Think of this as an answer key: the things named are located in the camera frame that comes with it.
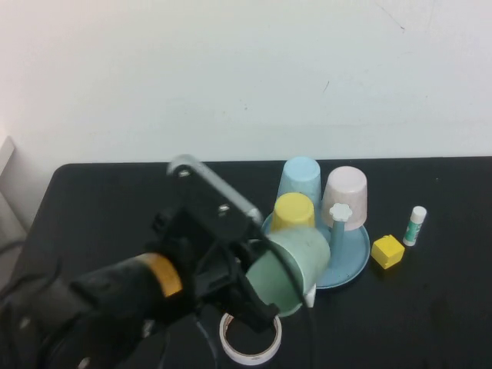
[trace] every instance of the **pink cup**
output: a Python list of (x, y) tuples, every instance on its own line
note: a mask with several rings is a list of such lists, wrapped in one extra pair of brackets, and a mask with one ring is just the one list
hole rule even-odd
[(345, 231), (364, 225), (367, 220), (367, 179), (360, 169), (339, 167), (328, 176), (321, 217), (330, 227), (333, 227), (330, 209), (337, 203), (347, 204), (352, 210), (352, 216), (345, 223)]

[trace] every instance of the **white wall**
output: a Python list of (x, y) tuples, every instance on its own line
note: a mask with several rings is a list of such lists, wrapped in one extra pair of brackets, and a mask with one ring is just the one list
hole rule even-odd
[(488, 0), (4, 0), (0, 125), (17, 151), (0, 191), (30, 224), (68, 162), (492, 154), (491, 14)]

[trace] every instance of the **yellow cup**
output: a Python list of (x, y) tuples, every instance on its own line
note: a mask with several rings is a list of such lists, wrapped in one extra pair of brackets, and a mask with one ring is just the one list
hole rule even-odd
[(277, 199), (271, 221), (271, 232), (296, 225), (314, 227), (314, 205), (305, 194), (290, 192)]

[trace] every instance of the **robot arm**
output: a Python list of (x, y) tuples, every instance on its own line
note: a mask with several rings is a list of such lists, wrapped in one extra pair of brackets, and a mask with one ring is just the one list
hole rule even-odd
[(27, 276), (0, 295), (4, 369), (109, 369), (141, 342), (145, 322), (168, 326), (213, 304), (256, 331), (278, 309), (245, 272), (267, 249), (260, 212), (192, 157), (169, 165), (176, 205), (154, 223), (157, 241), (135, 258), (65, 283)]

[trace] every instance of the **yellow block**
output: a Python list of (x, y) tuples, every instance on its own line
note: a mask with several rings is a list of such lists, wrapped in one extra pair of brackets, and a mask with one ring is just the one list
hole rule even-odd
[(276, 232), (295, 225), (314, 227), (314, 205), (305, 194), (290, 192), (283, 194), (275, 202), (271, 231)]
[(372, 245), (371, 256), (384, 269), (400, 262), (405, 248), (398, 240), (389, 235), (380, 238)]

